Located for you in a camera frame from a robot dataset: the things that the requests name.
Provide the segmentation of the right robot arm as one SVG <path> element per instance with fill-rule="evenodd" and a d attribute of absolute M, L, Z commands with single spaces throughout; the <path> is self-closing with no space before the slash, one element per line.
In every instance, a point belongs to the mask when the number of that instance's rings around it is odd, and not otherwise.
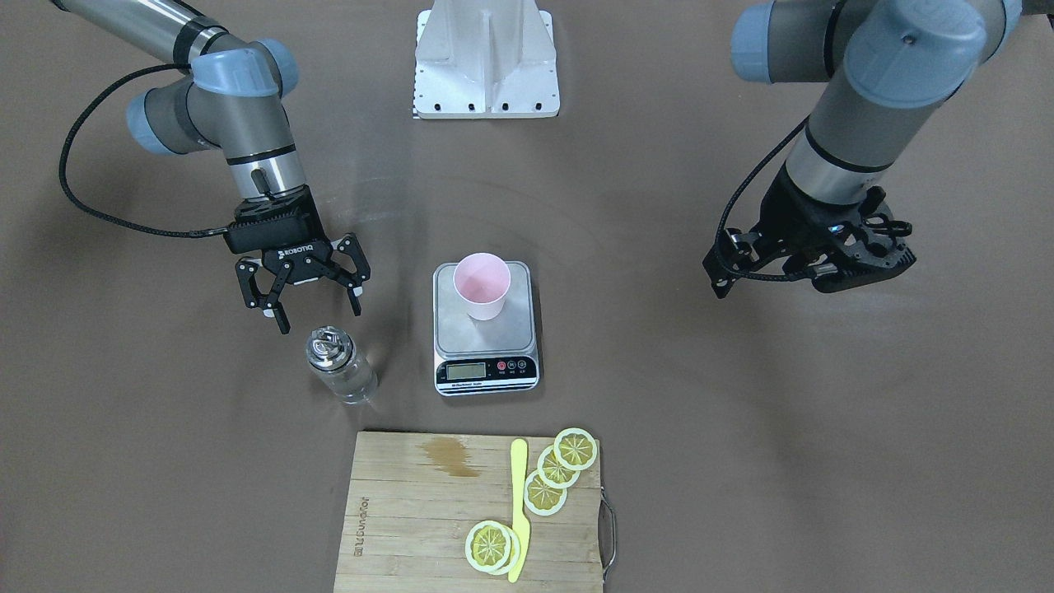
<path fill-rule="evenodd" d="M 327 278 L 346 290 L 360 315 L 371 269 L 353 233 L 327 237 L 306 183 L 282 105 L 300 80 L 290 50 L 275 39 L 245 41 L 181 1 L 59 1 L 57 7 L 144 50 L 161 70 L 182 72 L 182 79 L 129 104 L 128 129 L 155 154 L 222 151 L 240 206 L 230 224 L 184 237 L 220 236 L 240 256 L 245 307 L 259 309 L 286 334 L 284 288 Z"/>

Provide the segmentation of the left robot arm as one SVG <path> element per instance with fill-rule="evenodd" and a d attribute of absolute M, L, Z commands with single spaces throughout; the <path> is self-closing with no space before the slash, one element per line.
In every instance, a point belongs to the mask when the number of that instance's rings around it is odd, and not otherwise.
<path fill-rule="evenodd" d="M 725 207 L 703 260 L 714 293 L 735 282 L 806 280 L 821 293 L 896 278 L 914 265 L 912 225 L 879 180 L 930 117 L 1016 29 L 1023 1 L 764 1 L 730 38 L 746 82 L 823 82 L 748 231 Z"/>

